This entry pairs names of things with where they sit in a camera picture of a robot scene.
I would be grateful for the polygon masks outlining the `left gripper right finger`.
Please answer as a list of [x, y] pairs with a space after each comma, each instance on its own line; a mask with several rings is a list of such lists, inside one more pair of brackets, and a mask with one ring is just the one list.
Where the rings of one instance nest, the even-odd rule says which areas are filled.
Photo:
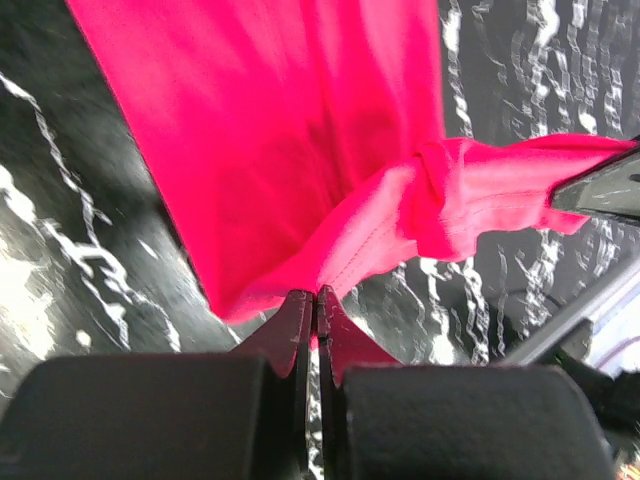
[[329, 479], [611, 479], [586, 397], [553, 367], [402, 366], [317, 297]]

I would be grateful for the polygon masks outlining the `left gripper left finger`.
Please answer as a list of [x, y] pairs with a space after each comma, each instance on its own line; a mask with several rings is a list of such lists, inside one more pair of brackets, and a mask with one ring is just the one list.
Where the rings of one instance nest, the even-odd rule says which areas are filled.
[[311, 293], [226, 353], [59, 357], [1, 420], [5, 479], [302, 479]]

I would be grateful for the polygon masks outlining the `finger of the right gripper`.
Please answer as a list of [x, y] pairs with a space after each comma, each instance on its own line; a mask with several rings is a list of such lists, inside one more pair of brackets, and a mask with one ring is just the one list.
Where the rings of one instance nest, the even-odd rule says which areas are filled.
[[560, 211], [604, 217], [639, 216], [639, 136], [633, 147], [576, 176], [551, 195]]

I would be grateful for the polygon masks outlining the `pink t shirt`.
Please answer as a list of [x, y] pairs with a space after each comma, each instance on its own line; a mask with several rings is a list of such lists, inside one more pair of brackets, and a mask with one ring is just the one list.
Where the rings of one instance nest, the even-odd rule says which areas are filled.
[[211, 310], [243, 322], [288, 292], [480, 235], [584, 218], [552, 190], [631, 143], [445, 134], [433, 1], [73, 1]]

